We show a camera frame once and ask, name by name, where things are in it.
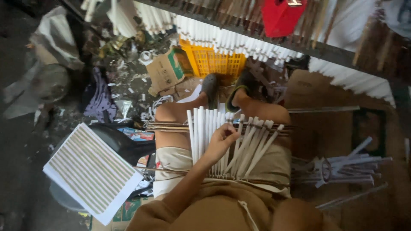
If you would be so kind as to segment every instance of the purple cloth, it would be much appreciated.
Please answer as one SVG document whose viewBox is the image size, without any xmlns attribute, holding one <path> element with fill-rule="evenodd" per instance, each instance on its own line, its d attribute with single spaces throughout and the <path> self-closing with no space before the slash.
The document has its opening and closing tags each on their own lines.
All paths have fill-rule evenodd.
<svg viewBox="0 0 411 231">
<path fill-rule="evenodd" d="M 89 105 L 85 108 L 84 115 L 95 116 L 100 122 L 104 122 L 103 111 L 107 111 L 110 121 L 112 122 L 117 113 L 117 107 L 112 103 L 109 86 L 102 78 L 98 67 L 93 68 L 93 77 L 96 80 L 96 92 L 90 100 Z M 91 89 L 90 86 L 91 85 L 86 88 L 86 92 Z"/>
</svg>

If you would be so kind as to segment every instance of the hand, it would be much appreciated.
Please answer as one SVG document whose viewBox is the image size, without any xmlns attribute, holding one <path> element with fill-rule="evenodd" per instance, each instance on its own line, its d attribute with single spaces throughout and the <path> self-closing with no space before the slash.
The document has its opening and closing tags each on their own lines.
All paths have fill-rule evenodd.
<svg viewBox="0 0 411 231">
<path fill-rule="evenodd" d="M 210 144 L 203 157 L 211 165 L 216 164 L 239 137 L 240 133 L 236 131 L 232 124 L 224 124 L 212 134 Z"/>
</svg>

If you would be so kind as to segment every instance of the striped paper sheet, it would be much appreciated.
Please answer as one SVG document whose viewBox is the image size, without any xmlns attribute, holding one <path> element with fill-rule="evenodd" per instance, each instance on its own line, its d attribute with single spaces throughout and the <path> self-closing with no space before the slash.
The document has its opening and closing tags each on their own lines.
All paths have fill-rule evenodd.
<svg viewBox="0 0 411 231">
<path fill-rule="evenodd" d="M 43 172 L 107 225 L 142 175 L 86 124 L 79 124 Z"/>
</svg>

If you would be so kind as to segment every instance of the red bag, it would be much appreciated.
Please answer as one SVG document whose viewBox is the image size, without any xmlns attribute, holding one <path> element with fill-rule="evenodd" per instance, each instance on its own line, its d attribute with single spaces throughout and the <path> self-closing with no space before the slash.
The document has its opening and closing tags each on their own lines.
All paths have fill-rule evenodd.
<svg viewBox="0 0 411 231">
<path fill-rule="evenodd" d="M 265 0 L 261 10 L 267 37 L 290 35 L 304 13 L 307 0 L 301 6 L 289 6 L 287 0 Z"/>
</svg>

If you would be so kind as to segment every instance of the yellow plastic crate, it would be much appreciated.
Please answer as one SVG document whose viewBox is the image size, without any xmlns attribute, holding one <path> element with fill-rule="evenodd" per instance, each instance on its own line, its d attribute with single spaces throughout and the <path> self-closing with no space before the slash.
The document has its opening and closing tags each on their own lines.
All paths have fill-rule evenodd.
<svg viewBox="0 0 411 231">
<path fill-rule="evenodd" d="M 224 55 L 215 53 L 213 48 L 190 45 L 180 39 L 181 48 L 187 53 L 194 75 L 205 78 L 210 73 L 224 75 L 222 83 L 227 85 L 236 80 L 242 72 L 247 58 L 243 54 Z"/>
</svg>

